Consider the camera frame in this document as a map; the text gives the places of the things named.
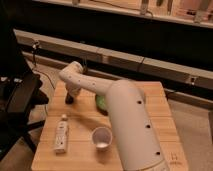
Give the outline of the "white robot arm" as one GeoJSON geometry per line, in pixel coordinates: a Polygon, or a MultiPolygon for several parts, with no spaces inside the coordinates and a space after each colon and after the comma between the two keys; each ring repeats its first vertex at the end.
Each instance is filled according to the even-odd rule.
{"type": "Polygon", "coordinates": [[[132,81],[87,76],[79,62],[59,73],[71,96],[84,88],[105,98],[124,171],[170,171],[145,106],[145,93],[132,81]]]}

